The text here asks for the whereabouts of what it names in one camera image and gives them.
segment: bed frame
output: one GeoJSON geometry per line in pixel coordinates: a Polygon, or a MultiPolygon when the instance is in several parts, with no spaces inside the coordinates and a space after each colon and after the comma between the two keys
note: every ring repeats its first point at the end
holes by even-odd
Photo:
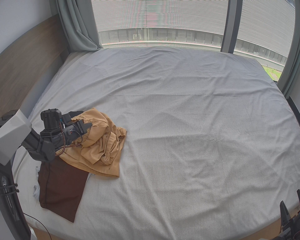
{"type": "Polygon", "coordinates": [[[24,99],[68,47],[58,14],[23,34],[0,54],[0,116],[24,99]]]}

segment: wrinkled bed sheet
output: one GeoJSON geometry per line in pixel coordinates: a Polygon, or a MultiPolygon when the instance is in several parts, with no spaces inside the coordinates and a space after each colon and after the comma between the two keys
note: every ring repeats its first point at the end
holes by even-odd
{"type": "Polygon", "coordinates": [[[45,109],[92,107],[127,138],[120,177],[91,176],[74,223],[32,196],[40,162],[19,148],[13,164],[23,211],[54,235],[239,239],[278,219],[281,200],[298,204],[300,128],[254,59],[170,47],[73,53],[30,119],[40,132],[45,109]]]}

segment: green lawn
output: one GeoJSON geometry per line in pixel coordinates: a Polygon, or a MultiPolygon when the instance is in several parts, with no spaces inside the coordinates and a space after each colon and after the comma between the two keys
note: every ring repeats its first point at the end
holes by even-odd
{"type": "Polygon", "coordinates": [[[277,71],[276,69],[274,68],[270,68],[270,67],[266,67],[266,66],[262,66],[265,71],[267,72],[267,74],[269,74],[269,76],[271,77],[271,79],[273,79],[274,81],[278,81],[278,79],[280,78],[281,76],[281,72],[277,71]]]}

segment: curtain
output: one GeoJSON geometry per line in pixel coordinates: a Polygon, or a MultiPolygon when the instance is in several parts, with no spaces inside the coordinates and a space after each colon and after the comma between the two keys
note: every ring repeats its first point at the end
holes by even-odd
{"type": "Polygon", "coordinates": [[[58,14],[71,51],[97,51],[102,47],[91,0],[56,0],[58,14]]]}
{"type": "Polygon", "coordinates": [[[277,83],[286,99],[289,98],[300,74],[300,0],[295,0],[295,15],[295,29],[289,57],[277,83]]]}

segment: brown fabric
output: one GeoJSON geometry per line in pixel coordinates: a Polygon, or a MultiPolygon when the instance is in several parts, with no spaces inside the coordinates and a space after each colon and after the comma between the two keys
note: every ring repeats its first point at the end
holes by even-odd
{"type": "MultiPolygon", "coordinates": [[[[103,175],[119,176],[119,162],[124,145],[126,130],[116,127],[105,114],[92,108],[72,118],[72,121],[83,120],[93,125],[83,135],[81,145],[66,148],[60,158],[66,163],[84,171],[103,175]]],[[[73,144],[80,143],[78,138],[73,144]]]]}
{"type": "Polygon", "coordinates": [[[42,162],[38,173],[40,206],[73,223],[88,174],[59,157],[42,162]]]}

